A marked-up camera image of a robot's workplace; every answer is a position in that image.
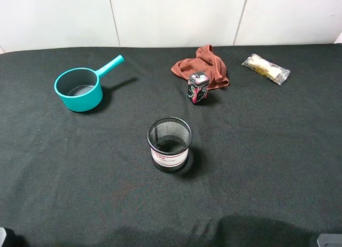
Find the black pink tin box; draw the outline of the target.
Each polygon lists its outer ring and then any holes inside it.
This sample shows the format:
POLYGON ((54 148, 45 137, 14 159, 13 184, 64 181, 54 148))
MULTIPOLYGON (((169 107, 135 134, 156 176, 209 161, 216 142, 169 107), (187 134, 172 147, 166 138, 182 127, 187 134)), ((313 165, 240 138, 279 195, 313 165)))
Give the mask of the black pink tin box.
POLYGON ((187 97, 193 103, 197 104, 205 99, 208 94, 209 78, 203 71, 198 71, 190 75, 188 79, 187 97))

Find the black tablecloth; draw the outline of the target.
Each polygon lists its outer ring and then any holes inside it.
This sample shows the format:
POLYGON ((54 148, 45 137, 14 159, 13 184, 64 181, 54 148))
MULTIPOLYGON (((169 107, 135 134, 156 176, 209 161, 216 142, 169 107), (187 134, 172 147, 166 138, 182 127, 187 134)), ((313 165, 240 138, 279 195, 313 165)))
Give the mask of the black tablecloth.
POLYGON ((1 226, 21 246, 309 246, 341 232, 341 45, 216 47, 230 84, 193 105, 171 72, 195 48, 67 48, 1 55, 1 226), (257 54, 281 86, 242 63, 257 54), (124 62, 102 101, 69 110, 63 72, 124 62), (192 130, 164 173, 149 127, 192 130))

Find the grey right base corner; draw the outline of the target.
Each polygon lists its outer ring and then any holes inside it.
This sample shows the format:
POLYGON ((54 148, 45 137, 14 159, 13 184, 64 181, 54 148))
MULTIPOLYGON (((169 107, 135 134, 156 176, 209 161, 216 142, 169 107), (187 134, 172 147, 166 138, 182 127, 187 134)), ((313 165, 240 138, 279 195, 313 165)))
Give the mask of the grey right base corner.
POLYGON ((342 247, 342 234, 320 234, 316 243, 318 247, 342 247))

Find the brown cloth towel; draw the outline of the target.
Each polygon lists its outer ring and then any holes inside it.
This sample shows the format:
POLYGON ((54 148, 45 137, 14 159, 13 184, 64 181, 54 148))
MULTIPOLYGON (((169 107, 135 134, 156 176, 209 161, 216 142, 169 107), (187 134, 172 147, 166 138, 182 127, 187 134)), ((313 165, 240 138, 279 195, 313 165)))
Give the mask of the brown cloth towel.
POLYGON ((214 54, 210 44, 198 48, 195 58, 176 62, 171 71, 185 80, 188 80, 193 73, 202 71, 209 78, 209 90, 224 88, 229 85, 227 67, 223 60, 214 54))

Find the grey left base corner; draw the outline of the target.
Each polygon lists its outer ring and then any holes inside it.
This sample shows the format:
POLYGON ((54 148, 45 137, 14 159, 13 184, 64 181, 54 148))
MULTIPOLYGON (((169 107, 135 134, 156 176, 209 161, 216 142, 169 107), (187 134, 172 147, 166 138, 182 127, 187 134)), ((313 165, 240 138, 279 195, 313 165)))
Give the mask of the grey left base corner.
POLYGON ((0 247, 5 246, 6 237, 7 237, 6 229, 1 227, 0 228, 0 247))

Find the grey base corner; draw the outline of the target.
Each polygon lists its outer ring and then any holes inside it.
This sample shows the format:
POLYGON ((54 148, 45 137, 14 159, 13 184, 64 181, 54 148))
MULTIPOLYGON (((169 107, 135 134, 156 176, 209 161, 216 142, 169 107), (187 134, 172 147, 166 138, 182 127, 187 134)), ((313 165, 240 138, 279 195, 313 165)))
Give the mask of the grey base corner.
POLYGON ((0 247, 5 246, 6 237, 7 237, 6 229, 1 227, 0 228, 0 247))
POLYGON ((320 234, 316 243, 318 247, 342 247, 342 234, 320 234))

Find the black mesh pen holder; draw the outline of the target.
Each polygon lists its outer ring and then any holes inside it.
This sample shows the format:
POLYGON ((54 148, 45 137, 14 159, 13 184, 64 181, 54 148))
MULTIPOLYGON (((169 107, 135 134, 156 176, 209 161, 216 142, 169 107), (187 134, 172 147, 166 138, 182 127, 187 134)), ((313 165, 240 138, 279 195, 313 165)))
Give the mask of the black mesh pen holder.
POLYGON ((152 162, 164 173, 177 172, 188 161, 192 130, 182 119, 165 117, 154 122, 147 131, 152 162))

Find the clear packaged snack bag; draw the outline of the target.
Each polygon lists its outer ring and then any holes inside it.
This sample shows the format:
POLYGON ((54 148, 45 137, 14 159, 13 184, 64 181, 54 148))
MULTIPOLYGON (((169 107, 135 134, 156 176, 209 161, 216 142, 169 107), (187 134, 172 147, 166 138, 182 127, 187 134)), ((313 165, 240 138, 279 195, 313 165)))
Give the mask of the clear packaged snack bag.
POLYGON ((261 76, 269 79, 273 83, 281 86, 290 74, 290 70, 284 69, 274 63, 271 63, 259 55, 251 54, 243 63, 243 66, 257 72, 261 76))

